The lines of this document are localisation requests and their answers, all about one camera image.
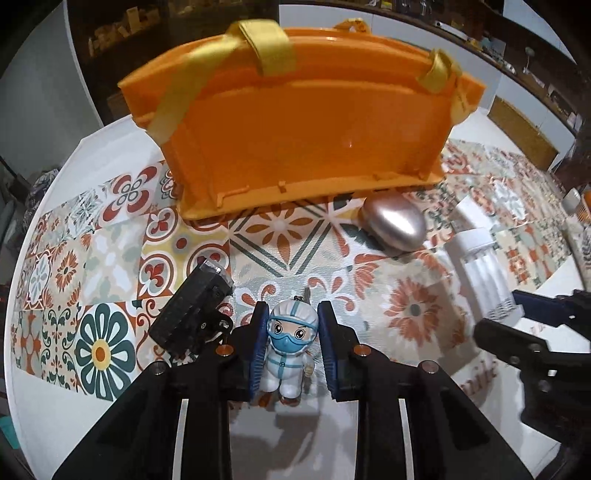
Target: figurine foot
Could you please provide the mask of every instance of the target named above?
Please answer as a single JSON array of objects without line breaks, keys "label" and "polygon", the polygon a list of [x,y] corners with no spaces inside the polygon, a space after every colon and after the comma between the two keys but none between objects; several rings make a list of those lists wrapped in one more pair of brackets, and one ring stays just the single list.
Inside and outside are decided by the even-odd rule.
[{"label": "figurine foot", "polygon": [[288,407],[297,407],[300,404],[300,398],[287,398],[284,397],[283,395],[279,395],[279,401],[284,404],[287,405]]},{"label": "figurine foot", "polygon": [[259,398],[259,407],[266,408],[269,402],[271,401],[271,396],[273,395],[272,392],[263,393],[261,398]]}]

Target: patterned tablecloth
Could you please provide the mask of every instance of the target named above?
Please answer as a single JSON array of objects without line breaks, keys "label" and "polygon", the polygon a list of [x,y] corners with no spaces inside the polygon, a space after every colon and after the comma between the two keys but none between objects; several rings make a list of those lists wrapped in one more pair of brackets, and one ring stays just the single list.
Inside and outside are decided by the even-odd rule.
[{"label": "patterned tablecloth", "polygon": [[[258,300],[272,307],[308,285],[312,305],[330,300],[362,342],[400,362],[446,365],[471,343],[473,325],[442,248],[458,201],[471,195],[493,220],[511,288],[535,290],[570,251],[560,203],[526,158],[449,141],[442,160],[445,181],[404,190],[427,219],[424,250],[395,258],[358,226],[363,193],[185,222],[164,161],[98,185],[37,223],[18,283],[12,361],[72,394],[113,401],[150,362],[168,359],[148,328],[205,256],[232,275],[235,291],[221,309],[236,325],[249,322]],[[326,389],[318,342],[311,352],[316,371],[304,395]],[[449,373],[474,398],[495,368],[476,351]]]}]

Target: yellow strap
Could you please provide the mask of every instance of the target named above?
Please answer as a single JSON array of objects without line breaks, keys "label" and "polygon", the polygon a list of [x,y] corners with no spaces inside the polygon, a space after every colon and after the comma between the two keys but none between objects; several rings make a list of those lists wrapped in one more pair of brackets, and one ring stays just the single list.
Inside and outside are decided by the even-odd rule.
[{"label": "yellow strap", "polygon": [[417,80],[429,92],[439,93],[445,88],[447,81],[454,76],[455,90],[452,94],[450,116],[452,125],[461,124],[468,115],[476,110],[476,106],[468,103],[466,93],[460,85],[462,68],[444,50],[432,50],[429,58],[432,61],[431,69],[425,75],[418,77]]},{"label": "yellow strap", "polygon": [[363,18],[348,18],[347,20],[335,25],[333,28],[337,30],[350,30],[351,27],[353,27],[353,30],[359,33],[371,33],[371,28]]},{"label": "yellow strap", "polygon": [[147,128],[148,135],[158,145],[170,139],[213,72],[244,40],[256,52],[261,75],[281,75],[295,70],[296,56],[290,39],[276,22],[233,23],[219,40],[207,42],[184,55]]}]

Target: screw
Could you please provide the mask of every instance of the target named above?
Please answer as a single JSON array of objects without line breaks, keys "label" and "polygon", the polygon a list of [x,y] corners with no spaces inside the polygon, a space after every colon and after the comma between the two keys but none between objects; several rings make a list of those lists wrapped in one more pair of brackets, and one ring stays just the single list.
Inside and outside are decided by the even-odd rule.
[{"label": "screw", "polygon": [[542,392],[546,392],[546,393],[548,393],[552,387],[550,386],[550,382],[548,382],[547,380],[540,380],[540,381],[538,382],[538,388],[539,388],[539,389],[540,389]]},{"label": "screw", "polygon": [[368,356],[371,353],[371,347],[360,343],[353,347],[353,352],[355,353],[355,355]]},{"label": "screw", "polygon": [[230,356],[234,353],[234,347],[232,345],[228,345],[227,343],[224,343],[223,345],[219,345],[216,348],[216,353],[219,356]]},{"label": "screw", "polygon": [[421,362],[421,368],[428,374],[435,374],[439,371],[439,365],[433,360],[425,360],[424,362]]},{"label": "screw", "polygon": [[168,369],[168,364],[163,361],[154,362],[150,365],[150,372],[154,375],[162,375]]}]

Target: doll keychain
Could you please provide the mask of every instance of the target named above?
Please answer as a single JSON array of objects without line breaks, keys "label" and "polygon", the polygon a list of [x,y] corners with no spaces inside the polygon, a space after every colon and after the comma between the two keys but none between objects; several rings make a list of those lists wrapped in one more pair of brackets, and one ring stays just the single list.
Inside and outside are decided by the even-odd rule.
[{"label": "doll keychain", "polygon": [[310,289],[304,297],[279,302],[267,321],[269,344],[265,356],[260,390],[265,394],[259,400],[266,407],[271,393],[279,389],[279,400],[284,405],[300,403],[303,375],[314,373],[314,360],[306,350],[318,335],[318,315],[310,305]]}]

